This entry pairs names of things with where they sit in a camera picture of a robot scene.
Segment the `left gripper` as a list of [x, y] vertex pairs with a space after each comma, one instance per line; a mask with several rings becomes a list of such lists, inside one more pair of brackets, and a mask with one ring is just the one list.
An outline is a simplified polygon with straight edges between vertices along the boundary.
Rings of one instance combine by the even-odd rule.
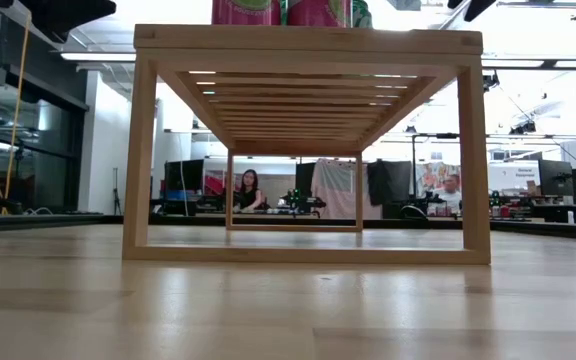
[[18, 0], [31, 14], [32, 24], [49, 40], [64, 44], [72, 28], [113, 15], [113, 0], [80, 0], [74, 14], [65, 0]]

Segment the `silver and red can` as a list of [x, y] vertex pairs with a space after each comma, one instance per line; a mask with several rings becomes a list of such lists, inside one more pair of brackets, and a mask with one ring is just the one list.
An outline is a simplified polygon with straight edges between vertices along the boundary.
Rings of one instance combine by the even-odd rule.
[[212, 0], [213, 25], [280, 25], [279, 0]]
[[352, 0], [288, 0], [289, 26], [346, 28], [351, 20]]

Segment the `slatted wooden shelf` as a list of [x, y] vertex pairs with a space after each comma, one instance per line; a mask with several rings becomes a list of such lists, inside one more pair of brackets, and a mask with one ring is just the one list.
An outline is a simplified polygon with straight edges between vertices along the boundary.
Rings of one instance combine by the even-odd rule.
[[[122, 256], [126, 260], [487, 265], [486, 129], [478, 32], [139, 24]], [[463, 244], [458, 250], [156, 247], [148, 242], [155, 92], [168, 85], [243, 155], [363, 152], [448, 84], [458, 87]]]

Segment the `white sign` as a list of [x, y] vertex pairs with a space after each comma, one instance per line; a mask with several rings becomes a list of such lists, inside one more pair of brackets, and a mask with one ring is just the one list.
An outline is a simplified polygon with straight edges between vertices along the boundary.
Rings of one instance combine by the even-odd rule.
[[496, 162], [488, 164], [488, 188], [492, 191], [527, 190], [532, 181], [541, 183], [537, 161]]

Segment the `black tripod stand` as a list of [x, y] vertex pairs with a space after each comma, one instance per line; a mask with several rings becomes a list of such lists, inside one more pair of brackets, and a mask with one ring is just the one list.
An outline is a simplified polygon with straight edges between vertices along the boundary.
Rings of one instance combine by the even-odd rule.
[[119, 190], [118, 190], [118, 168], [114, 167], [112, 169], [112, 182], [113, 182], [113, 214], [115, 216], [122, 215], [122, 208], [121, 208], [121, 200], [119, 197]]

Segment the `person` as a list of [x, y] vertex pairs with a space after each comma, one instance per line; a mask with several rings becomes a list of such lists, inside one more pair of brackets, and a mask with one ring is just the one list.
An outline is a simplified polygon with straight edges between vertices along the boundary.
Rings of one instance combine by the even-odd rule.
[[459, 215], [461, 212], [462, 194], [459, 190], [460, 178], [456, 174], [444, 179], [442, 187], [433, 192], [433, 197], [445, 203], [450, 215]]
[[238, 208], [241, 213], [250, 213], [260, 210], [264, 205], [264, 196], [259, 188], [257, 172], [246, 170], [241, 178], [238, 192]]

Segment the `dark grey cloth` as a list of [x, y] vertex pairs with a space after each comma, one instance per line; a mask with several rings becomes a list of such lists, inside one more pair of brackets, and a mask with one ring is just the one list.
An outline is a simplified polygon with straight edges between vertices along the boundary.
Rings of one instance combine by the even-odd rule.
[[410, 197], [412, 163], [384, 161], [367, 165], [368, 193], [373, 206], [407, 201]]

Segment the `red poster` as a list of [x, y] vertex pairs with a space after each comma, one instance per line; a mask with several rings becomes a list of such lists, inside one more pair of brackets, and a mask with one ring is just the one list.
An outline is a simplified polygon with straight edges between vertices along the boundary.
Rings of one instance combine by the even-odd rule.
[[227, 172], [224, 170], [206, 170], [204, 172], [203, 191], [207, 196], [220, 196], [224, 193]]

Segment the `black office chair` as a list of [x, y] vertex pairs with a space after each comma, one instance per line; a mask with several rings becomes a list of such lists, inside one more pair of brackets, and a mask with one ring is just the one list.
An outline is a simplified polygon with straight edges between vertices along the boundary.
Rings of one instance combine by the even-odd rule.
[[406, 205], [400, 209], [399, 217], [404, 220], [419, 220], [419, 221], [426, 221], [427, 215], [426, 213], [413, 205]]

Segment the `black office desk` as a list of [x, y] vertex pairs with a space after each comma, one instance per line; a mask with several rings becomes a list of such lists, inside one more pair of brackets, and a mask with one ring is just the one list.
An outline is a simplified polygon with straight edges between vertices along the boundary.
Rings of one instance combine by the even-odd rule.
[[569, 214], [572, 214], [572, 220], [576, 224], [576, 204], [573, 205], [553, 205], [541, 204], [532, 207], [532, 216], [534, 218], [543, 218], [546, 222], [568, 223]]

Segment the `pink cloth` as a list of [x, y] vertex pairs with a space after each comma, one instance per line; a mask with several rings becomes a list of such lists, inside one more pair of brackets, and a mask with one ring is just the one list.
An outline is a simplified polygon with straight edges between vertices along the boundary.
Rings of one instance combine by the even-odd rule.
[[324, 219], [354, 220], [356, 217], [356, 164], [320, 158], [315, 163], [311, 192], [326, 203]]

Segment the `black device with green light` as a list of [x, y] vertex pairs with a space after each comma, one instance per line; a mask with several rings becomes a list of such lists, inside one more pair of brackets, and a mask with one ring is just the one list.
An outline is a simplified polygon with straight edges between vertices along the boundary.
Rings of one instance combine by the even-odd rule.
[[300, 215], [315, 215], [320, 218], [320, 209], [326, 206], [321, 198], [303, 195], [299, 189], [289, 189], [279, 200], [279, 207], [286, 209], [294, 218]]

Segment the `black metal table frame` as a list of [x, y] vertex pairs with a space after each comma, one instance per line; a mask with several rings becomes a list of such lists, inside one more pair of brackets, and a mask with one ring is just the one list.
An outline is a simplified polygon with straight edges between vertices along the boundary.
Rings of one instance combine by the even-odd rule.
[[[314, 226], [331, 228], [351, 227], [353, 220], [329, 220], [313, 217], [273, 217], [262, 215], [260, 217], [244, 216], [238, 220], [243, 225], [270, 225], [270, 226]], [[67, 227], [78, 225], [120, 225], [121, 216], [115, 215], [12, 215], [0, 216], [0, 231], [21, 230], [33, 228]], [[155, 226], [215, 226], [223, 227], [225, 218], [217, 217], [174, 217], [153, 215], [149, 223]], [[454, 219], [439, 220], [366, 220], [365, 229], [397, 229], [397, 230], [460, 230], [462, 222]], [[576, 224], [539, 223], [494, 220], [490, 223], [493, 231], [530, 234], [538, 236], [562, 237], [576, 239]]]

